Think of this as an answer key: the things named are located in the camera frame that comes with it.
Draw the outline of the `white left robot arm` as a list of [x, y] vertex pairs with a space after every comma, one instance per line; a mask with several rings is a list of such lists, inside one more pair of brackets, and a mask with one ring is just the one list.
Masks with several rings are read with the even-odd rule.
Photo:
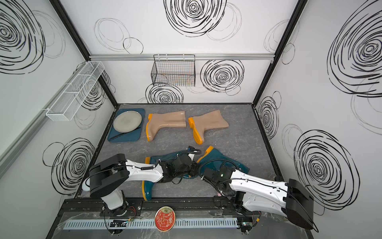
[[110, 210], [126, 208], [124, 194], [118, 189], [121, 184], [129, 181], [168, 183], [175, 178], [194, 177], [198, 164], [193, 158], [201, 153], [189, 146], [186, 150], [154, 159], [148, 157], [145, 163], [128, 160], [119, 153], [92, 166], [82, 183], [82, 190], [89, 192], [93, 199], [102, 199]]

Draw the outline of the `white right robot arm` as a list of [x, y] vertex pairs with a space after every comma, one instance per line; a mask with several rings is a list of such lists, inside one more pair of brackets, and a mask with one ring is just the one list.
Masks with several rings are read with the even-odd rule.
[[198, 174], [220, 195], [233, 198], [239, 213], [277, 214], [300, 228], [317, 230], [313, 196], [294, 179], [288, 182], [261, 179], [225, 165], [219, 171], [199, 169]]

